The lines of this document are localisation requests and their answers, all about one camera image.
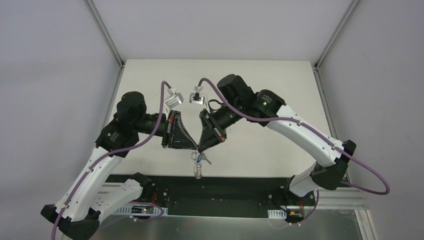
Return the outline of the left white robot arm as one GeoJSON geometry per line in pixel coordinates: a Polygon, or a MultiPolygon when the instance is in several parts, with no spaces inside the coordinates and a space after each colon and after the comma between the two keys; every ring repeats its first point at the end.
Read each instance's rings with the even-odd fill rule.
{"type": "Polygon", "coordinates": [[[183,126],[181,113],[175,110],[183,101],[180,93],[170,90],[163,112],[148,114],[142,93],[125,93],[71,188],[57,203],[47,204],[41,210],[41,215],[53,223],[53,229],[73,240],[88,240],[100,224],[123,205],[137,199],[143,203],[149,201],[153,196],[153,181],[139,172],[105,196],[98,196],[98,191],[127,156],[128,148],[139,142],[140,133],[160,137],[164,148],[198,148],[183,126]]]}

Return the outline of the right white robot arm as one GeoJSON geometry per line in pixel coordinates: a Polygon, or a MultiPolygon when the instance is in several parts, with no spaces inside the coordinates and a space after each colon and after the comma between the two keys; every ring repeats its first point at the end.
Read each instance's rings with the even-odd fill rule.
{"type": "Polygon", "coordinates": [[[311,167],[292,176],[284,187],[283,196],[288,204],[298,204],[317,188],[334,191],[340,186],[349,166],[348,156],[356,149],[353,141],[342,142],[324,134],[309,125],[283,98],[267,89],[254,92],[239,75],[225,76],[214,90],[223,106],[199,113],[199,152],[223,143],[227,139],[226,129],[244,118],[285,136],[315,160],[311,167]]]}

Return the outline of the blue tagged key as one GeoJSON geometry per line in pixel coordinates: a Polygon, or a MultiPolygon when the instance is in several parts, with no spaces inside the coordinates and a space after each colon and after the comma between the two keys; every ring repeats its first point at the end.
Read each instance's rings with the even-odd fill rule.
{"type": "Polygon", "coordinates": [[[207,155],[204,152],[200,152],[195,159],[195,162],[197,164],[201,163],[202,161],[206,161],[209,165],[212,164],[212,162],[207,158],[207,155]]]}

